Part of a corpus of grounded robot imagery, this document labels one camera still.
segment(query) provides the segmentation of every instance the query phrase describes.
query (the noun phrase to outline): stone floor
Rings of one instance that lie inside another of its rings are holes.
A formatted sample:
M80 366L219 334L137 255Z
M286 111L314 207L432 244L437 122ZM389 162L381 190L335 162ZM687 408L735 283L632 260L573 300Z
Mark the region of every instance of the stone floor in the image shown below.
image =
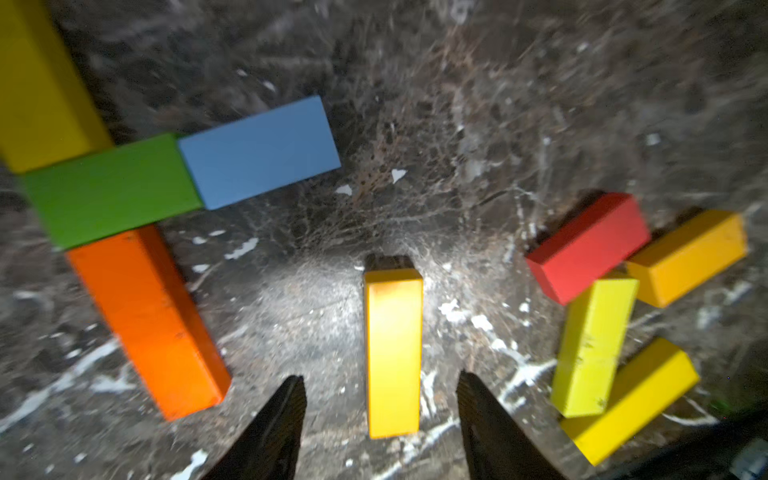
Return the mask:
M234 377L221 406L172 424L0 174L1 477L187 479L202 451L196 478L296 373L297 478L467 478L462 368L567 476L588 477L547 400L564 308L524 255L599 190L635 194L659 231L717 207L750 236L748 258L673 306L637 305L624 358L665 336L703 379L600 470L768 398L765 2L49 4L116 140L320 94L343 168L161 224ZM422 431L403 439L366 434L371 254L425 277Z

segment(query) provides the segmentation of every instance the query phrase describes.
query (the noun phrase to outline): yellow wooden block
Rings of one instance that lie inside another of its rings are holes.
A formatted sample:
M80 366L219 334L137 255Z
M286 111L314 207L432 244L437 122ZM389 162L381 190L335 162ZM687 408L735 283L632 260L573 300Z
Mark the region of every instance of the yellow wooden block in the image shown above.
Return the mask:
M112 146L41 0L0 0L0 157L21 174Z
M610 272L568 307L552 405L567 419L605 411L638 281Z
M640 280L637 298L667 306L746 256L741 216L707 210L661 237L627 261Z
M659 338L619 370L605 414L565 419L560 426L597 465L698 381L688 355Z
M372 439L419 430L424 286L414 269L366 273L368 427Z

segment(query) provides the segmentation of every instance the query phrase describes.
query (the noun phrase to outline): block top face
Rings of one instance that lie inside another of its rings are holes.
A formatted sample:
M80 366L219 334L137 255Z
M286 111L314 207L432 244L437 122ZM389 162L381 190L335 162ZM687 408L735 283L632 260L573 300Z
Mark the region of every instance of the block top face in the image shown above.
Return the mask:
M179 141L208 210L341 167L319 97Z
M65 249L203 206L172 134L20 179L54 243Z

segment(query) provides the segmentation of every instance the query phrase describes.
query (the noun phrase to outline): red wooden block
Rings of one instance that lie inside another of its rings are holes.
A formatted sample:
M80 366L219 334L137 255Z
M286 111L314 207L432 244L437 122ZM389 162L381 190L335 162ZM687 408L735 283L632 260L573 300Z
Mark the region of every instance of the red wooden block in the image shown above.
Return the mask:
M544 293L565 305L648 241L634 197L605 194L525 260Z

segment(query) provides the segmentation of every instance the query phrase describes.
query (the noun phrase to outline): rectangular block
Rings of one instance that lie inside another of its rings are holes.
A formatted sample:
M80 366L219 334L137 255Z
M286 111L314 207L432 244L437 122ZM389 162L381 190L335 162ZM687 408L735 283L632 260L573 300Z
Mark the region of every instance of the rectangular block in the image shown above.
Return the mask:
M560 426L597 465L698 381L688 355L659 338L619 370L603 415L565 419Z
M567 419L605 411L638 281L610 272L568 306L552 405Z
M154 225L68 256L167 420L224 399L230 374Z
M20 178L51 238L62 248L202 207L172 134Z
M525 260L544 293L565 305L650 240L630 194L605 194Z
M627 272L640 280L638 299L663 307L744 258L746 252L739 214L707 210L631 257Z
M319 97L179 141L208 210L341 167Z
M422 276L414 269L368 272L368 427L372 439L419 430Z
M17 174L112 140L41 0L0 1L0 158Z

